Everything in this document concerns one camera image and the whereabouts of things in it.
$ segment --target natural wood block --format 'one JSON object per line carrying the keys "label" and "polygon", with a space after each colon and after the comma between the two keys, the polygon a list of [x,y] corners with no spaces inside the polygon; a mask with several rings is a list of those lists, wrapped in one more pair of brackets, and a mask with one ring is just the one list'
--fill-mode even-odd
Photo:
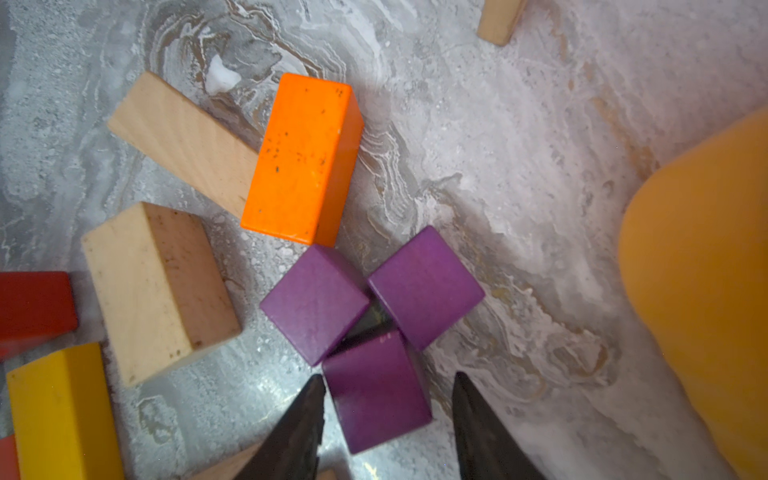
{"label": "natural wood block", "polygon": [[0,361],[77,326],[66,272],[0,273]]}
{"label": "natural wood block", "polygon": [[59,350],[6,379],[24,480],[124,477],[98,343]]}
{"label": "natural wood block", "polygon": [[250,462],[256,452],[259,451],[260,446],[260,443],[252,445],[242,452],[217,463],[208,470],[198,473],[190,480],[232,480]]}
{"label": "natural wood block", "polygon": [[283,74],[240,225],[333,247],[362,128],[352,87]]}
{"label": "natural wood block", "polygon": [[162,78],[144,72],[107,126],[240,218],[257,154]]}
{"label": "natural wood block", "polygon": [[16,437],[10,435],[0,439],[0,480],[19,480]]}
{"label": "natural wood block", "polygon": [[485,0],[480,16],[478,37],[503,47],[525,9],[526,0]]}
{"label": "natural wood block", "polygon": [[240,333],[196,216],[141,202],[86,234],[82,245],[127,386]]}
{"label": "natural wood block", "polygon": [[317,480],[336,480],[336,474],[333,470],[326,470],[317,476]]}

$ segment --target purple cube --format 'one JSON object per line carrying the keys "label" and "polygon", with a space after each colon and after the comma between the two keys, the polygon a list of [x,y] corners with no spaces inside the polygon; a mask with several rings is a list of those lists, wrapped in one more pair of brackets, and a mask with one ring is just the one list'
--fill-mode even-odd
{"label": "purple cube", "polygon": [[333,248],[312,245],[261,302],[261,309],[311,366],[335,347],[371,299],[354,266]]}
{"label": "purple cube", "polygon": [[368,278],[368,284],[418,351],[485,297],[434,227],[426,227]]}
{"label": "purple cube", "polygon": [[327,358],[323,373],[350,453],[432,421],[421,364],[397,330]]}

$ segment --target marble surface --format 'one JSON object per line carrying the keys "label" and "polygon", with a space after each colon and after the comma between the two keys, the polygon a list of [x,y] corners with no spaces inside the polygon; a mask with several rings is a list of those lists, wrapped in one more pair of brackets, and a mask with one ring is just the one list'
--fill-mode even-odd
{"label": "marble surface", "polygon": [[[530,0],[504,48],[475,37],[481,6],[0,3],[0,267],[69,271],[81,319],[3,369],[102,341],[128,478],[186,478],[269,432],[313,370],[257,305],[303,247],[241,230],[104,123],[149,69],[259,147],[291,71],[350,83],[366,119],[338,248],[369,273],[431,223],[488,294],[425,351],[435,421],[350,457],[327,399],[324,465],[458,478],[463,369],[549,478],[733,478],[627,303],[615,249],[643,180],[768,101],[768,3]],[[209,95],[216,54],[243,79]],[[202,217],[244,332],[125,389],[79,240],[139,200]]]}

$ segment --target unpainted wooden block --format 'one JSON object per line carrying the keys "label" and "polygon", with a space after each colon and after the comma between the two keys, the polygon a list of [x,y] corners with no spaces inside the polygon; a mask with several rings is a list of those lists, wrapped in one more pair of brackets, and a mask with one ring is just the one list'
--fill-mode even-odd
{"label": "unpainted wooden block", "polygon": [[[259,451],[260,446],[260,443],[252,445],[242,452],[203,470],[190,478],[190,480],[232,480],[250,462],[256,452]],[[336,480],[336,475],[333,473],[333,470],[326,470],[317,475],[317,480]]]}
{"label": "unpainted wooden block", "polygon": [[257,153],[152,72],[144,72],[107,126],[240,218]]}
{"label": "unpainted wooden block", "polygon": [[199,359],[240,333],[193,214],[140,202],[83,236],[127,386]]}
{"label": "unpainted wooden block", "polygon": [[478,37],[503,47],[509,43],[526,0],[485,0],[480,16]]}
{"label": "unpainted wooden block", "polygon": [[98,343],[59,350],[6,376],[24,480],[121,480]]}

